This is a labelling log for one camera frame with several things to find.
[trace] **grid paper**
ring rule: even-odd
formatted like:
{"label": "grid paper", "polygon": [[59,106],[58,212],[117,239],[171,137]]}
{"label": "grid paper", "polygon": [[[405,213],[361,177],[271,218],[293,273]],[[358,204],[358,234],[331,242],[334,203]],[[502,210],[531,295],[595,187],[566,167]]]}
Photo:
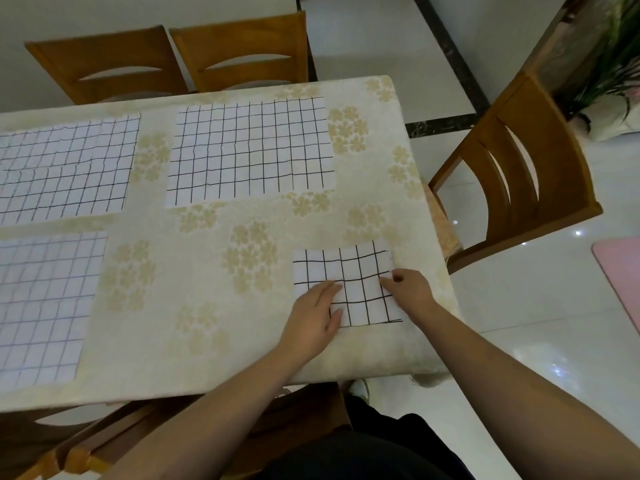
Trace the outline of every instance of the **grid paper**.
{"label": "grid paper", "polygon": [[167,207],[335,187],[324,98],[182,108]]}
{"label": "grid paper", "polygon": [[391,278],[393,258],[386,242],[353,248],[293,251],[294,295],[298,298],[325,280],[344,285],[333,298],[331,313],[343,310],[342,326],[400,322],[406,314],[378,278]]}
{"label": "grid paper", "polygon": [[0,135],[0,225],[120,212],[140,113]]}
{"label": "grid paper", "polygon": [[105,232],[0,241],[0,393],[76,376]]}

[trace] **black pants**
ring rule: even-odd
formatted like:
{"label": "black pants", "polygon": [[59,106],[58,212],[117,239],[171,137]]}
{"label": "black pants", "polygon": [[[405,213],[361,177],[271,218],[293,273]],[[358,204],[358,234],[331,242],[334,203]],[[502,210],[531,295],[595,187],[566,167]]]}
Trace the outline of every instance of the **black pants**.
{"label": "black pants", "polygon": [[474,480],[462,460],[417,414],[394,419],[380,414],[361,397],[350,394],[344,396],[344,402],[355,431],[402,445],[430,461],[453,480]]}

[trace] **small grid paper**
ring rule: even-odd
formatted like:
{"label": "small grid paper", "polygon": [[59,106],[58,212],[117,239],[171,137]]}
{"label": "small grid paper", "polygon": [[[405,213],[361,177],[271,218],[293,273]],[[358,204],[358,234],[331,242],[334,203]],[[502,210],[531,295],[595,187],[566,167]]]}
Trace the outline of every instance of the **small grid paper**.
{"label": "small grid paper", "polygon": [[0,241],[0,393],[75,378],[104,232]]}
{"label": "small grid paper", "polygon": [[335,187],[323,97],[177,115],[166,206]]}
{"label": "small grid paper", "polygon": [[0,225],[119,212],[140,114],[0,135]]}
{"label": "small grid paper", "polygon": [[405,313],[379,281],[380,276],[391,278],[393,268],[391,251],[384,241],[336,250],[296,250],[294,295],[297,298],[312,286],[332,280],[344,285],[331,305],[331,313],[343,310],[343,327],[400,322]]}

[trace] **finger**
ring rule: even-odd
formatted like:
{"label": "finger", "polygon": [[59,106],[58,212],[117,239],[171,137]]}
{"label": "finger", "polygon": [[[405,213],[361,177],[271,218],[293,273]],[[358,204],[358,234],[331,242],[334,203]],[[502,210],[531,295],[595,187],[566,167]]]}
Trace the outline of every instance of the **finger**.
{"label": "finger", "polygon": [[333,284],[332,281],[323,281],[322,283],[318,283],[315,286],[312,286],[309,291],[307,291],[306,295],[313,301],[313,304],[316,305],[318,300],[320,299],[320,295],[329,288]]}
{"label": "finger", "polygon": [[326,325],[326,332],[331,338],[333,338],[333,336],[338,332],[340,325],[342,325],[342,315],[342,309],[338,308],[333,312],[333,315],[331,315],[331,318],[329,319],[329,323]]}
{"label": "finger", "polygon": [[391,275],[394,277],[394,281],[396,283],[399,283],[404,280],[404,276],[406,275],[407,271],[411,271],[411,270],[398,267],[398,268],[395,268],[393,271],[391,271]]}
{"label": "finger", "polygon": [[320,298],[318,299],[318,302],[317,302],[317,306],[320,306],[321,308],[329,308],[333,300],[333,297],[341,289],[342,289],[342,285],[338,283],[333,283],[332,286],[326,288],[323,291],[322,295],[320,295]]}
{"label": "finger", "polygon": [[382,276],[380,277],[380,284],[382,285],[382,288],[389,291],[391,294],[395,294],[398,289],[398,283],[389,278],[383,278]]}

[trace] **dining table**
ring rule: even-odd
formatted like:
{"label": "dining table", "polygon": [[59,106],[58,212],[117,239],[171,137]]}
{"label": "dining table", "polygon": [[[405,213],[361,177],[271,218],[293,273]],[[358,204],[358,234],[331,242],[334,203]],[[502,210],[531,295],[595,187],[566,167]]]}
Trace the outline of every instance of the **dining table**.
{"label": "dining table", "polygon": [[[176,117],[184,108],[320,97],[332,188],[167,205]],[[3,392],[0,411],[214,388],[278,342],[295,297],[296,250],[385,242],[393,265],[419,270],[437,302],[462,319],[445,262],[459,243],[423,187],[388,76],[5,113],[0,132],[126,114],[139,114],[140,122],[122,210],[0,227],[0,241],[106,237],[75,378]],[[243,258],[250,249],[261,252],[253,264]],[[443,371],[405,318],[341,328],[291,384]]]}

